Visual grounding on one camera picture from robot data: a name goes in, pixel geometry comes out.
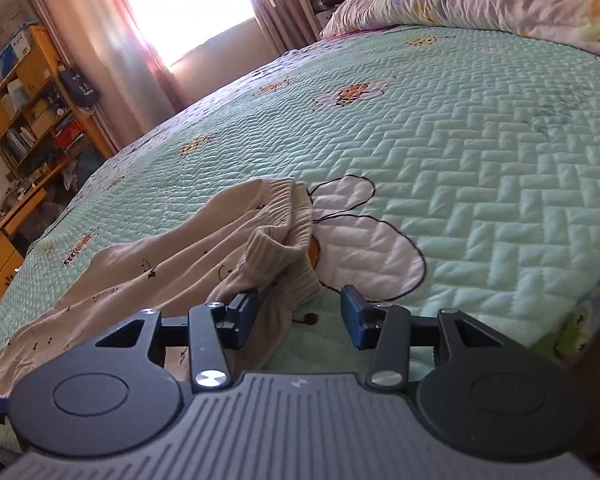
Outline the beige smiley print baby garment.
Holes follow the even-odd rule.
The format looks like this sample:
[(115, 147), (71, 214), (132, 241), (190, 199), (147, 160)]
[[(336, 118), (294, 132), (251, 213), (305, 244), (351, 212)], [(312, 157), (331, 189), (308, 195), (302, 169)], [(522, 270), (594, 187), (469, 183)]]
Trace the beige smiley print baby garment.
[(178, 226), (109, 246), (44, 314), (0, 350), (0, 396), (32, 370), (143, 309), (166, 318), (257, 289), (260, 309), (230, 370), (257, 370), (288, 334), (294, 310), (321, 292), (309, 257), (313, 210), (291, 178), (226, 188)]

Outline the green quilted bee bedspread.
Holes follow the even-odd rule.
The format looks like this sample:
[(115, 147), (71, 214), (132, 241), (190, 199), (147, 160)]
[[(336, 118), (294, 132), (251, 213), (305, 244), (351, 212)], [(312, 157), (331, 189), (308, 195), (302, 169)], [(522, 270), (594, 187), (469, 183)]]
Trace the green quilted bee bedspread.
[(0, 301), (0, 350), (94, 255), (177, 228), (226, 188), (303, 183), (321, 292), (263, 366), (361, 368), (339, 291), (457, 308), (572, 365), (600, 331), (600, 56), (406, 26), (288, 53), (107, 160)]

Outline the wooden drawer desk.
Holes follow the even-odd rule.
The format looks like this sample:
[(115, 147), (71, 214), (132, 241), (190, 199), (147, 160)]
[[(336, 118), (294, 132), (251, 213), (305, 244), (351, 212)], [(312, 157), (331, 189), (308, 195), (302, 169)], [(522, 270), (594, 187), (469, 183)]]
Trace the wooden drawer desk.
[(52, 182), (53, 178), (62, 173), (62, 170), (68, 166), (68, 163), (69, 159), (64, 158), (53, 170), (50, 170), (39, 184), (23, 195), (23, 199), (16, 203), (0, 222), (0, 300), (23, 263), (23, 255), (15, 248), (12, 238), (23, 222), (42, 203), (48, 194), (48, 185)]

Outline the pink window curtains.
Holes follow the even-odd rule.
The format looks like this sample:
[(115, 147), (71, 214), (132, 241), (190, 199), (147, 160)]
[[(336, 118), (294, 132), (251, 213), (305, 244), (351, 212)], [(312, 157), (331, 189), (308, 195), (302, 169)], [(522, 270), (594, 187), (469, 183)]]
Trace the pink window curtains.
[(309, 0), (35, 0), (60, 50), (100, 92), (121, 150), (215, 89), (312, 44)]

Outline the wooden bookshelf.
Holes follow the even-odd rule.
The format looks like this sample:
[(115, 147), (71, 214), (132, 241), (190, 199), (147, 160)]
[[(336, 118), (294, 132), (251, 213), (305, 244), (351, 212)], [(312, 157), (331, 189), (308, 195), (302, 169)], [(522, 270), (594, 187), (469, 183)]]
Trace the wooden bookshelf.
[(0, 50), (0, 156), (13, 179), (71, 162), (87, 148), (104, 159), (114, 150), (93, 107), (69, 89), (71, 66), (47, 28), (20, 28)]

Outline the black bag on shelf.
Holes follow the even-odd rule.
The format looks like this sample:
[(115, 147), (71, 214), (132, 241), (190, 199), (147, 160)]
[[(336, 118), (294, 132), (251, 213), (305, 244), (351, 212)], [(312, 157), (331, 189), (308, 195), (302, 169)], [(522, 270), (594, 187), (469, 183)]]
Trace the black bag on shelf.
[(89, 108), (99, 102), (99, 91), (91, 85), (77, 67), (72, 66), (61, 70), (59, 78), (77, 106)]

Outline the floral folded duvet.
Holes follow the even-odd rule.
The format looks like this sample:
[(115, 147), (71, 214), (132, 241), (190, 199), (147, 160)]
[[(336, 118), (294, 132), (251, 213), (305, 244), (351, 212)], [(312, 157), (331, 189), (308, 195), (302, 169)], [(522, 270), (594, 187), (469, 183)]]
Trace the floral folded duvet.
[(600, 0), (346, 0), (322, 37), (398, 25), (499, 30), (600, 56)]

